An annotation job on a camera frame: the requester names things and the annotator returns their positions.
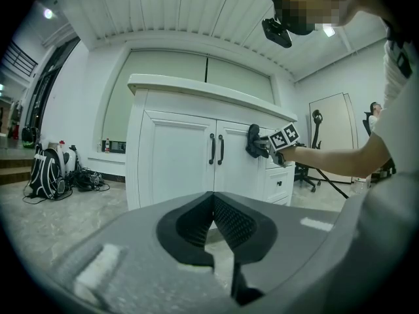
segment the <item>white shirt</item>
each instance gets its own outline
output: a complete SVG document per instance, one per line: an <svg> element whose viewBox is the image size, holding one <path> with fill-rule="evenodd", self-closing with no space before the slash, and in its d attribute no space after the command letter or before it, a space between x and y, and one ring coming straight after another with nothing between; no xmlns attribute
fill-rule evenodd
<svg viewBox="0 0 419 314"><path fill-rule="evenodd" d="M370 115L370 117L368 118L369 130L370 130L371 132L373 132L373 130L374 130L374 126L375 126L375 124L376 124L377 120L378 120L378 119L377 119L374 115Z"/></svg>
<svg viewBox="0 0 419 314"><path fill-rule="evenodd" d="M397 67L389 43L385 45L384 106L374 125L374 133L381 137L397 172L419 171L419 80L416 54L408 52L412 75L407 80Z"/></svg>

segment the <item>black handle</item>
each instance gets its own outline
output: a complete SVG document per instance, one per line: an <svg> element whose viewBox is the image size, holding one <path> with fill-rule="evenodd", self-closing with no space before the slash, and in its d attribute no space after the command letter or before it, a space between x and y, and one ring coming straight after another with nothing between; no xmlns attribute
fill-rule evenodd
<svg viewBox="0 0 419 314"><path fill-rule="evenodd" d="M221 165L224 159L224 139L222 135L218 135L218 139L221 140L221 159L218 161L218 165Z"/></svg>
<svg viewBox="0 0 419 314"><path fill-rule="evenodd" d="M214 164L214 157L215 157L215 136L214 136L214 134L212 133L209 136L209 138L212 139L211 159L209 161L209 163L212 165L212 164Z"/></svg>

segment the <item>white door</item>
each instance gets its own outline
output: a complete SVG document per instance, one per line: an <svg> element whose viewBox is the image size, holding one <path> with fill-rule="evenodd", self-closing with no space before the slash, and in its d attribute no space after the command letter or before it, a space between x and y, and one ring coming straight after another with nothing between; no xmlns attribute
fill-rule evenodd
<svg viewBox="0 0 419 314"><path fill-rule="evenodd" d="M310 103L310 119L312 140L316 125L313 120L313 112L318 109L323 117L323 121L319 126L318 143L321 141L321 150L348 150L354 147L352 139L352 127L348 107L342 93L335 96L326 97ZM331 181L339 181L350 183L351 177L334 175L323 171ZM308 175L313 178L323 179L323 177L315 170L310 169Z"/></svg>
<svg viewBox="0 0 419 314"><path fill-rule="evenodd" d="M217 121L214 190L262 200L265 159L246 152L248 129L245 124Z"/></svg>
<svg viewBox="0 0 419 314"><path fill-rule="evenodd" d="M212 191L215 120L145 111L138 154L141 207Z"/></svg>

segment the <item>office chair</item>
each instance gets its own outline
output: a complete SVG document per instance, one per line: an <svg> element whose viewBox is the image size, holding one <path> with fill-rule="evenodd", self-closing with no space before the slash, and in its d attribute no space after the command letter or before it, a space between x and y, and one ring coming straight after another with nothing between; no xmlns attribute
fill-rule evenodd
<svg viewBox="0 0 419 314"><path fill-rule="evenodd" d="M372 115L370 112L364 112L365 115L367 115L367 118L365 120L362 120L362 123L364 124L365 130L367 130L368 136L371 136L371 129L369 127L369 117ZM386 172L386 177L391 177L391 175L395 175L396 170L395 170L395 165L393 160L390 158L388 160L387 163L385 163L381 168L380 168L380 172ZM372 183L377 183L378 181L380 181L381 176L378 175L378 177L376 175L374 175L374 173L371 175L371 182Z"/></svg>
<svg viewBox="0 0 419 314"><path fill-rule="evenodd" d="M321 121L323 121L323 116L320 114L320 111L318 109L316 109L313 112L313 119L314 119L314 124L316 125L316 130L314 132L312 149L320 149L321 141L319 142L319 144L317 144L317 140L319 137L319 126L321 124ZM305 147L305 145L302 143L297 143L297 145L299 147ZM313 167L310 167L304 164L295 163L294 181L300 181L300 182L305 181L306 183L313 186L311 191L314 193L316 191L316 184L314 184L308 176L308 169L312 169L312 168ZM317 183L317 186L320 186L320 185L321 185L321 181L319 180Z"/></svg>

